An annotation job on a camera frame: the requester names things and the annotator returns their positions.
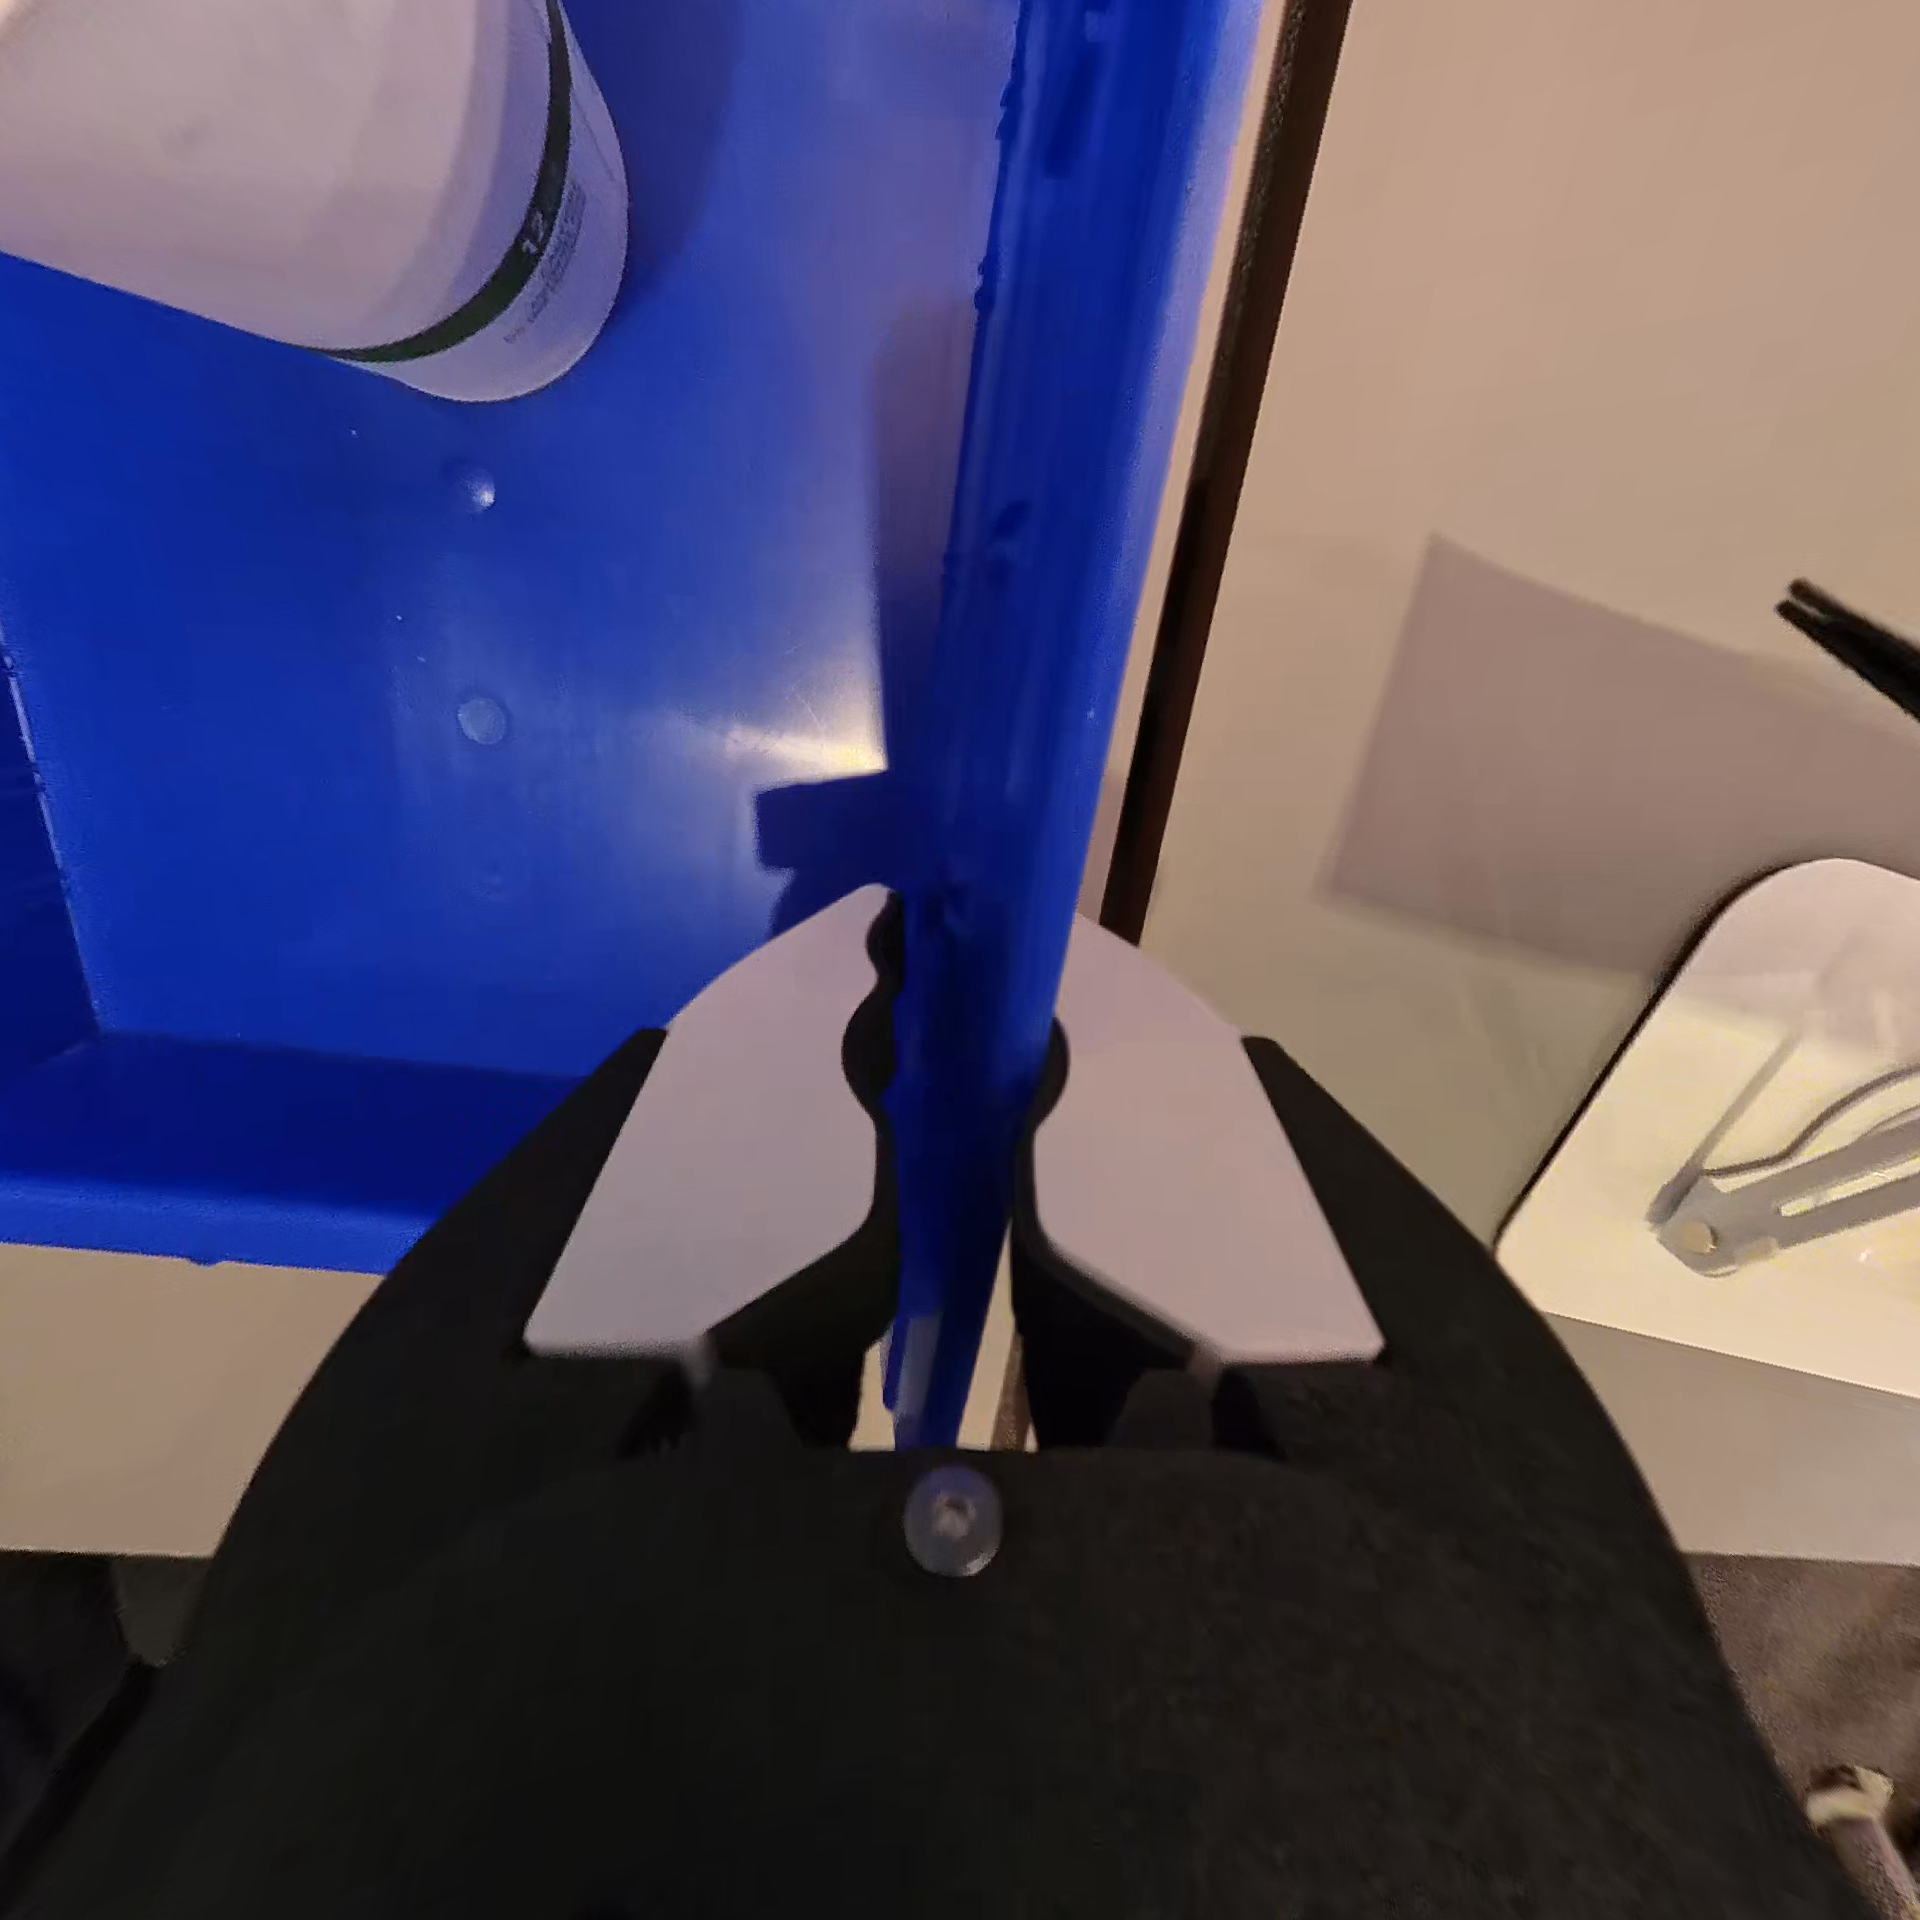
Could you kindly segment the stack of white paper cups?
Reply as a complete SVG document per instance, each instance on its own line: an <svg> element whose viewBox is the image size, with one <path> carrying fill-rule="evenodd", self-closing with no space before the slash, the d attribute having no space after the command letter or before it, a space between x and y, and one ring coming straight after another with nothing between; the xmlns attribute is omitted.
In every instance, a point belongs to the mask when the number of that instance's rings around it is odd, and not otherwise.
<svg viewBox="0 0 1920 1920"><path fill-rule="evenodd" d="M1 248L461 403L600 335L628 177L560 3L30 3Z"/></svg>

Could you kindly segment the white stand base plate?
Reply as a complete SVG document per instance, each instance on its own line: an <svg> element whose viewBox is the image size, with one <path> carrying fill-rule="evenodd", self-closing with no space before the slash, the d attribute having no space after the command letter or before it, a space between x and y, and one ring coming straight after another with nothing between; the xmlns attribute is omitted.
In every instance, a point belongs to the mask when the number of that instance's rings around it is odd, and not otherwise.
<svg viewBox="0 0 1920 1920"><path fill-rule="evenodd" d="M1824 857L1694 937L1495 1238L1568 1323L1917 1382L1917 881Z"/></svg>

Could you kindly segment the black pronged object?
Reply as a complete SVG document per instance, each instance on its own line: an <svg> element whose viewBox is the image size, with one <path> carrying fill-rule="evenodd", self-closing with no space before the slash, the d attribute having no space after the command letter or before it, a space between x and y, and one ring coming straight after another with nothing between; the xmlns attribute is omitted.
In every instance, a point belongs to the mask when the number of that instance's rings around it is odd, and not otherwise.
<svg viewBox="0 0 1920 1920"><path fill-rule="evenodd" d="M1852 671L1909 718L1917 718L1917 643L1847 608L1808 581L1792 581L1776 614L1824 655Z"/></svg>

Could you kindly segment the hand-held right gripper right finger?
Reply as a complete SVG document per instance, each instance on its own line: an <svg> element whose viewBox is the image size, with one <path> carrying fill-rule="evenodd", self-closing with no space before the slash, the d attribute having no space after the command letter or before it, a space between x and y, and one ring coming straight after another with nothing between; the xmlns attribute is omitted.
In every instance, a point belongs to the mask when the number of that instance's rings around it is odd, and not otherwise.
<svg viewBox="0 0 1920 1920"><path fill-rule="evenodd" d="M1189 1369L1375 1359L1382 1332L1240 1033L1090 919L1053 1021L1015 1211L1040 1273Z"/></svg>

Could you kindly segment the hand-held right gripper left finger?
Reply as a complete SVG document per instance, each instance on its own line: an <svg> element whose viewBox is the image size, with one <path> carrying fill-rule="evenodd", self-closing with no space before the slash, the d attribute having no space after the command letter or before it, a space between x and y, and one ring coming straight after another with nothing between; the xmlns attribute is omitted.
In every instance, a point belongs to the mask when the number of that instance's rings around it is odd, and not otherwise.
<svg viewBox="0 0 1920 1920"><path fill-rule="evenodd" d="M863 1223L877 1137L844 1045L879 982L886 904L857 887L671 1016L526 1321L529 1352L693 1355Z"/></svg>

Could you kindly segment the blue plastic bin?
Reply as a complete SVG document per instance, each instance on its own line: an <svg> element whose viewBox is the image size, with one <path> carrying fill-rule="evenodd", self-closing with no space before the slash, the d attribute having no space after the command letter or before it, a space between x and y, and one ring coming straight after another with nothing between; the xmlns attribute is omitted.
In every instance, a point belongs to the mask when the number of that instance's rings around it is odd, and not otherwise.
<svg viewBox="0 0 1920 1920"><path fill-rule="evenodd" d="M444 399L4 254L4 1247L373 1275L888 894L957 1433L1266 5L561 5L612 312Z"/></svg>

